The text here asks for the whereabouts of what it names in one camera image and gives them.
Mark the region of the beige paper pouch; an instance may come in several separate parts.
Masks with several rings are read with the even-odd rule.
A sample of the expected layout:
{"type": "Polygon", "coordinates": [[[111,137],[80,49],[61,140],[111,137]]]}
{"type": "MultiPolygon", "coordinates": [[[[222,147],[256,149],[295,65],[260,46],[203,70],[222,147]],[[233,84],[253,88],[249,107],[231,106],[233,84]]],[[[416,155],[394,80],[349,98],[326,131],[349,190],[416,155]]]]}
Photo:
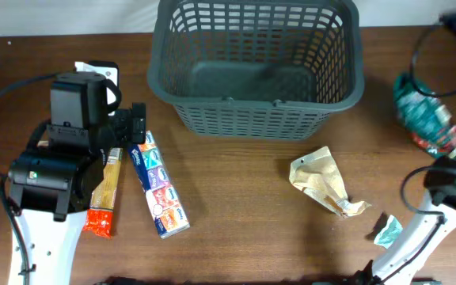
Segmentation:
{"type": "Polygon", "coordinates": [[[332,213],[349,218],[362,214],[371,205],[349,200],[343,178],[327,146],[294,160],[290,183],[332,213]]]}

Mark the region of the green Nescafe coffee bag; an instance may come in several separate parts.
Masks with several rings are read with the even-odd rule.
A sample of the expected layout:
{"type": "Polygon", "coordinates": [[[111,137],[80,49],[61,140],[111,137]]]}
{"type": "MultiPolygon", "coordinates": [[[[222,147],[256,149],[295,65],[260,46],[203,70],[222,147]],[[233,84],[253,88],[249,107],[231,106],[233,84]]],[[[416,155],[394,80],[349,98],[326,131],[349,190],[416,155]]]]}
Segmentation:
{"type": "Polygon", "coordinates": [[[456,159],[456,123],[439,98],[419,93],[403,73],[393,84],[393,105],[397,120],[421,150],[433,158],[456,159]]]}

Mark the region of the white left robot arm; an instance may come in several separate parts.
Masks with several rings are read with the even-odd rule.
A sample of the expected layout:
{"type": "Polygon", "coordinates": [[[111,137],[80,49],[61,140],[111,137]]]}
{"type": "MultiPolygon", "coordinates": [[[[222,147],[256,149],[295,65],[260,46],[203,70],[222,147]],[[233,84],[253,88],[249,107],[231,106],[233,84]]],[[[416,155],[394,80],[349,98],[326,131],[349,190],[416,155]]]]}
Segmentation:
{"type": "Polygon", "coordinates": [[[57,74],[51,117],[40,123],[0,183],[13,236],[10,284],[68,284],[74,254],[110,151],[144,143],[146,106],[96,72],[57,74]]]}

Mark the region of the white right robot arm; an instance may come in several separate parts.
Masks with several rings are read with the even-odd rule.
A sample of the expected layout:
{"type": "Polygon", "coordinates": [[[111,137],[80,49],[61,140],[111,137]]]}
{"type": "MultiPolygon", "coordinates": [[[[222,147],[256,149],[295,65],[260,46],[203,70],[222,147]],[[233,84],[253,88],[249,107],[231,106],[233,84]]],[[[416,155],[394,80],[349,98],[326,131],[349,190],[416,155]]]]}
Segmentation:
{"type": "Polygon", "coordinates": [[[347,284],[413,284],[429,256],[456,229],[456,129],[441,102],[455,96],[456,89],[437,93],[416,78],[421,46],[440,28],[456,37],[456,11],[441,15],[423,31],[413,48],[408,72],[393,86],[399,120],[435,160],[414,169],[401,182],[401,201],[414,214],[409,224],[381,256],[346,279],[347,284]]]}

